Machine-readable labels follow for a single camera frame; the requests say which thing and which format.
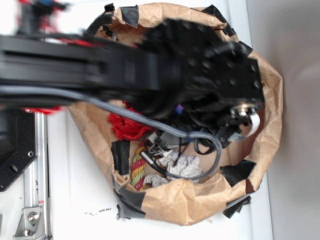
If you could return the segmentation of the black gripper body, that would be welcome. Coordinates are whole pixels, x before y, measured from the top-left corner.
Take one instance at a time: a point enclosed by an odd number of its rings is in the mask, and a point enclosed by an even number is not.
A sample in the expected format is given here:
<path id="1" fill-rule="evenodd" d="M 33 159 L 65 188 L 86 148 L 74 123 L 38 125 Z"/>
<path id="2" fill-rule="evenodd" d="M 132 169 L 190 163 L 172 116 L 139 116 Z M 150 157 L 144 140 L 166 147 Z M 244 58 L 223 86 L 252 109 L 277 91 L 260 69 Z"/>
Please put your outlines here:
<path id="1" fill-rule="evenodd" d="M 243 43 L 224 41 L 203 24 L 166 19 L 145 33 L 140 47 L 160 65 L 158 89 L 139 108 L 144 115 L 164 119 L 182 106 L 175 123 L 216 136 L 223 148 L 244 139 L 241 126 L 257 131 L 265 97 L 258 62 Z"/>

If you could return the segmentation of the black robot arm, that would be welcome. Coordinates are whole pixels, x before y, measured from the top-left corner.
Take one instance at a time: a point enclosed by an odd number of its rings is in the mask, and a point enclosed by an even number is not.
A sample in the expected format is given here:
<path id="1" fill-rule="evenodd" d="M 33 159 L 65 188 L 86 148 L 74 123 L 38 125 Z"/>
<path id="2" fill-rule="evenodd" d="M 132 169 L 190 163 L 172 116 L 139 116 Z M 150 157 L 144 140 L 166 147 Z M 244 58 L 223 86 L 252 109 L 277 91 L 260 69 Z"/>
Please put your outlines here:
<path id="1" fill-rule="evenodd" d="M 209 26 L 166 19 L 137 46 L 88 36 L 89 46 L 0 38 L 0 103 L 51 108 L 87 102 L 183 139 L 218 148 L 260 124 L 258 62 Z"/>

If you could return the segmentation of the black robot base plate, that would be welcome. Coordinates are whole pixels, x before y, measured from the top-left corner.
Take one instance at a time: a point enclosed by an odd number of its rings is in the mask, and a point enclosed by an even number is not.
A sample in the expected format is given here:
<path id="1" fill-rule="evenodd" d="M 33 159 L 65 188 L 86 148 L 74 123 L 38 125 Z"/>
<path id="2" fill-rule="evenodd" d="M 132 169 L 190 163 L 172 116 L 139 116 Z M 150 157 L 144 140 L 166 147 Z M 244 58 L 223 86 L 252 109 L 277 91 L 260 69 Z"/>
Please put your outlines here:
<path id="1" fill-rule="evenodd" d="M 36 121 L 20 109 L 0 112 L 0 191 L 5 192 L 36 158 Z"/>

